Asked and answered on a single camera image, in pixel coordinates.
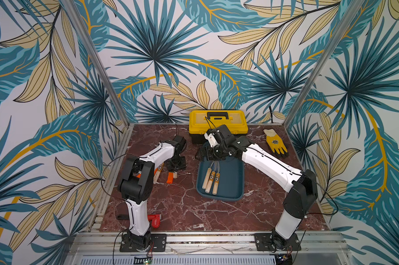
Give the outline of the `teal plastic tray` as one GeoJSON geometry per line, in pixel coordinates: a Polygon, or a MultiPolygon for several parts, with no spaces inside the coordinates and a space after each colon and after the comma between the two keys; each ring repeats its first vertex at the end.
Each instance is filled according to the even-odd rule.
{"type": "Polygon", "coordinates": [[[244,162],[234,159],[232,157],[227,158],[220,162],[220,180],[218,186],[218,192],[216,195],[212,194],[213,185],[210,193],[206,193],[202,189],[203,180],[207,172],[208,167],[212,161],[200,161],[196,190],[197,192],[208,199],[215,199],[220,201],[234,202],[242,198],[244,194],[244,162]]]}

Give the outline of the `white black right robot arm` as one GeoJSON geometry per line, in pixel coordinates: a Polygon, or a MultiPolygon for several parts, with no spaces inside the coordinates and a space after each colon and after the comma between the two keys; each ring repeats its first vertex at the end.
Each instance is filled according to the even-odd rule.
{"type": "Polygon", "coordinates": [[[203,137],[208,145],[198,149],[196,159],[223,161],[234,157],[270,177],[286,192],[283,213],[272,230],[272,237],[282,241],[291,239],[317,200],[316,175],[284,163],[246,136],[235,136],[226,125],[208,129],[203,137]]]}

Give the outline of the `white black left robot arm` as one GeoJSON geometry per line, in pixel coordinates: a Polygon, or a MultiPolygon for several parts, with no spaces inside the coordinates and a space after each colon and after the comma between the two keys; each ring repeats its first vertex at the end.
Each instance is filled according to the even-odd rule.
{"type": "Polygon", "coordinates": [[[150,234],[147,200],[152,193],[158,168],[163,165],[172,174],[185,170],[186,159],[181,155],[185,147],[186,139],[177,135],[142,156],[128,155],[118,190],[128,208],[129,232],[135,238],[143,240],[150,234]]]}

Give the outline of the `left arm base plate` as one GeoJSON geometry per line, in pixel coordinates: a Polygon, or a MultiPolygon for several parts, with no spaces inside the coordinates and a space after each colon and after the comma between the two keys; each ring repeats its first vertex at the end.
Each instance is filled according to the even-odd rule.
{"type": "Polygon", "coordinates": [[[144,236],[132,233],[122,236],[120,252],[164,252],[166,248],[166,234],[145,234],[144,236]]]}

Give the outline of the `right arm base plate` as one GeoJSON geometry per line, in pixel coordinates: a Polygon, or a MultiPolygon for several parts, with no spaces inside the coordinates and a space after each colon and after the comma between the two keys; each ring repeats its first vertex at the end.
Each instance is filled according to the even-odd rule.
{"type": "Polygon", "coordinates": [[[284,239],[276,233],[254,234],[255,246],[258,251],[299,251],[301,250],[300,240],[294,233],[289,239],[284,239]]]}

